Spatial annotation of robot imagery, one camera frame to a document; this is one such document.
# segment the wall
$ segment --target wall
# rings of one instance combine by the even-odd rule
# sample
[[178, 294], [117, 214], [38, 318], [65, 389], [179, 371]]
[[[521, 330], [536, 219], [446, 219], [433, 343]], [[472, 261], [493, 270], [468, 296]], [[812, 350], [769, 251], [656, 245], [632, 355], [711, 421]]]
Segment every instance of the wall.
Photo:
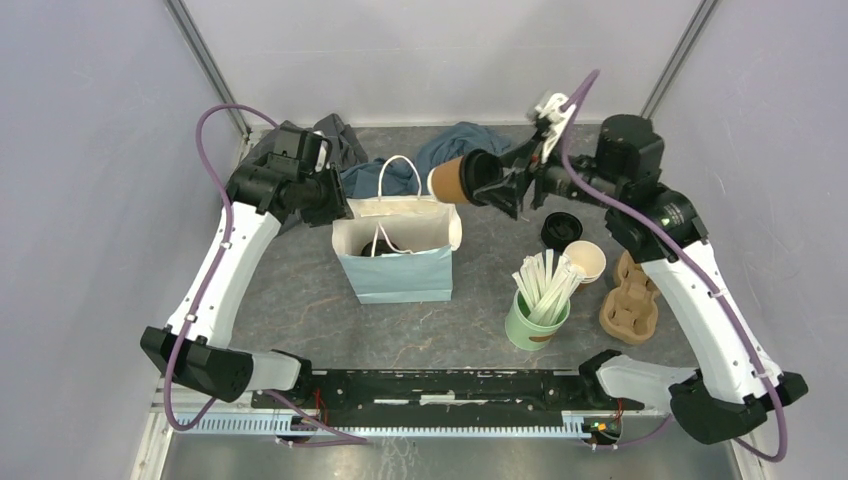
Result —
[[[126, 478], [157, 374], [138, 347], [220, 201], [194, 150], [216, 103], [158, 1], [0, 6], [0, 477]], [[231, 165], [226, 115], [206, 133]]]
[[[777, 478], [848, 468], [846, 21], [839, 0], [722, 2], [656, 120], [667, 183], [705, 217], [759, 339], [810, 386]], [[773, 422], [757, 438], [773, 449]]]
[[593, 69], [583, 120], [638, 113], [698, 0], [185, 0], [239, 101], [309, 124], [524, 123]]

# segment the bundle of white straws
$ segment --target bundle of white straws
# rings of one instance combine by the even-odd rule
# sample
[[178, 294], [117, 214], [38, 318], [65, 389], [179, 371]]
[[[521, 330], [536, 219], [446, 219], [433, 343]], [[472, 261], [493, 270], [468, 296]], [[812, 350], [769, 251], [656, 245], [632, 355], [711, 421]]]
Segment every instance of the bundle of white straws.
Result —
[[531, 323], [549, 327], [556, 323], [568, 299], [586, 278], [583, 269], [571, 263], [567, 255], [554, 262], [554, 251], [524, 259], [521, 269], [512, 274], [524, 302], [530, 309]]

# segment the light blue bag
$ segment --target light blue bag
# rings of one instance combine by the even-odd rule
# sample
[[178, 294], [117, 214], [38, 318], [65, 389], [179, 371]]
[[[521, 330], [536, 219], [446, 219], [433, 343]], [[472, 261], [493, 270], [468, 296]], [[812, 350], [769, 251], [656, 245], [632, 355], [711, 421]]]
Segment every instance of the light blue bag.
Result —
[[[383, 169], [395, 159], [406, 160], [392, 157]], [[450, 300], [453, 251], [462, 241], [456, 207], [422, 196], [420, 187], [418, 196], [382, 197], [381, 188], [377, 195], [349, 199], [354, 218], [333, 222], [333, 250], [360, 303]], [[360, 256], [378, 238], [404, 253]]]

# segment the black cup lid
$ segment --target black cup lid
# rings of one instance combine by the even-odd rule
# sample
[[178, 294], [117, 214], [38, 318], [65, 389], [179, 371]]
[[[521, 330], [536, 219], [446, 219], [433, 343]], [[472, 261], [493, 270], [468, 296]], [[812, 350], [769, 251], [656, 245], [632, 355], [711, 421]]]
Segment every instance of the black cup lid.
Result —
[[548, 215], [542, 226], [542, 243], [557, 252], [562, 252], [569, 243], [583, 235], [583, 224], [574, 215], [555, 212]]

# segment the white rope handle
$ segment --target white rope handle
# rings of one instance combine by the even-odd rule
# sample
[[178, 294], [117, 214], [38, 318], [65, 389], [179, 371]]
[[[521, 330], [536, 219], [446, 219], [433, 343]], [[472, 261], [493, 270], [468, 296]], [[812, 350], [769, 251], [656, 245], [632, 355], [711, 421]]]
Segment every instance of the white rope handle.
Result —
[[389, 248], [392, 249], [393, 252], [395, 252], [395, 253], [413, 253], [412, 250], [398, 250], [398, 248], [395, 247], [392, 244], [392, 241], [389, 240], [389, 234], [386, 233], [386, 229], [383, 228], [383, 224], [380, 223], [380, 222], [377, 222], [377, 228], [374, 229], [374, 239], [371, 241], [371, 257], [372, 258], [377, 254], [377, 237], [380, 236], [380, 232], [383, 232], [383, 238], [386, 240], [386, 244], [389, 246]]
[[395, 155], [386, 160], [386, 163], [383, 164], [383, 168], [380, 169], [380, 176], [377, 177], [377, 200], [383, 198], [383, 174], [386, 173], [386, 167], [388, 167], [392, 161], [398, 159], [406, 160], [406, 163], [408, 163], [409, 167], [412, 168], [412, 171], [415, 172], [415, 179], [418, 180], [418, 198], [421, 198], [421, 175], [418, 175], [418, 170], [415, 168], [415, 164], [412, 163], [412, 160], [404, 157], [403, 155]]

